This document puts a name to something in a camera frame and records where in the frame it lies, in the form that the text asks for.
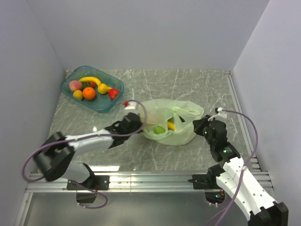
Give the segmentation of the light green plastic bag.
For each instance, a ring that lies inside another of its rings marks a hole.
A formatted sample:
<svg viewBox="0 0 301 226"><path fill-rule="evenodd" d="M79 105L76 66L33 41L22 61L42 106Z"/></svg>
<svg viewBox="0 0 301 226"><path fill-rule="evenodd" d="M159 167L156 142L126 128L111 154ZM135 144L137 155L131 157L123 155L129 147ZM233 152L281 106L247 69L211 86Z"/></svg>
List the light green plastic bag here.
<svg viewBox="0 0 301 226"><path fill-rule="evenodd" d="M191 102L169 99L154 99L142 102L146 113L138 108L141 120L146 120L143 135L163 145L182 146L195 137L193 121L199 120L204 109ZM169 130L167 122L175 124L175 131ZM163 134L155 134L153 128L161 126L165 129Z"/></svg>

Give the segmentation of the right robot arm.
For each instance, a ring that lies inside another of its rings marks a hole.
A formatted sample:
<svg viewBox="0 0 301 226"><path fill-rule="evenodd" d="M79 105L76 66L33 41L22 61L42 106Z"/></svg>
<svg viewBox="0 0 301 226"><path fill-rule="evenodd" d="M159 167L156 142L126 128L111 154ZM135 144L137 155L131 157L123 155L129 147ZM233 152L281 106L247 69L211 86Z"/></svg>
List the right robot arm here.
<svg viewBox="0 0 301 226"><path fill-rule="evenodd" d="M233 204L243 212L249 226L286 226L289 210L277 202L249 171L250 159L243 160L238 150L228 141L226 124L206 115L193 122L194 132L205 138L216 165L206 174L194 174L189 182L195 190L222 189L229 197L228 206L216 216L220 225Z"/></svg>

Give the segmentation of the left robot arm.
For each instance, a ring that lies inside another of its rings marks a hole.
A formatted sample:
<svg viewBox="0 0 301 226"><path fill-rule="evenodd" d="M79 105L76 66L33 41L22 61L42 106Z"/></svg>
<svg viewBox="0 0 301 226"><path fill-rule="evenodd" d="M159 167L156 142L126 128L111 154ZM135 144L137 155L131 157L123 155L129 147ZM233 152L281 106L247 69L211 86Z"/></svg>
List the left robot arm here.
<svg viewBox="0 0 301 226"><path fill-rule="evenodd" d="M88 164L73 162L72 159L98 149L119 146L130 136L140 133L142 124L139 115L128 113L122 120L90 134L63 136L57 132L33 159L48 182L65 178L77 182L83 189L94 188L97 179Z"/></svg>

